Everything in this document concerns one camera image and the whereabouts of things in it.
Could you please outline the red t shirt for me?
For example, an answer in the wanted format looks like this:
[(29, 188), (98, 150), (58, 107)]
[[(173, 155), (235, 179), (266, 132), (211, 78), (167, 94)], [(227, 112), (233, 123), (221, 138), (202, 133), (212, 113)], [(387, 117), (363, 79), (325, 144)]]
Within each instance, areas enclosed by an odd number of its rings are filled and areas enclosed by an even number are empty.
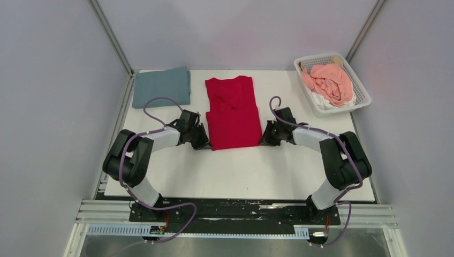
[(211, 78), (205, 86), (209, 99), (206, 120), (213, 150), (258, 146), (262, 128), (253, 79), (244, 75)]

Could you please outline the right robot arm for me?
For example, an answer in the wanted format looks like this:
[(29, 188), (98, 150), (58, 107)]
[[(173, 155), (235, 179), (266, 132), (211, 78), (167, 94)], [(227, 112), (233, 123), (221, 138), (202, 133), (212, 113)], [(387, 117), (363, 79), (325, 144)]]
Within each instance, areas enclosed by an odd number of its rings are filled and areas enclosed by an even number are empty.
[(275, 120), (267, 121), (261, 146), (280, 146), (283, 141), (307, 147), (321, 154), (324, 174), (321, 186), (307, 198), (307, 219), (320, 223), (327, 209), (336, 205), (349, 191), (362, 187), (372, 175), (372, 166), (357, 135), (347, 131), (341, 134), (297, 123), (289, 107), (272, 109)]

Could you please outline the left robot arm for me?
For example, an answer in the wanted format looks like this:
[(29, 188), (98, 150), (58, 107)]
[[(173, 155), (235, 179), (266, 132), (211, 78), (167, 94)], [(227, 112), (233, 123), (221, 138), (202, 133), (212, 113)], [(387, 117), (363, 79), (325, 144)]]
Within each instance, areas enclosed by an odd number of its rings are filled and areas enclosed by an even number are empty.
[(178, 119), (163, 125), (163, 128), (135, 133), (123, 129), (110, 147), (102, 165), (102, 171), (109, 175), (130, 194), (135, 202), (142, 205), (143, 214), (150, 221), (159, 221), (164, 210), (158, 203), (161, 194), (146, 178), (152, 153), (189, 143), (194, 150), (212, 149), (200, 115), (183, 110)]

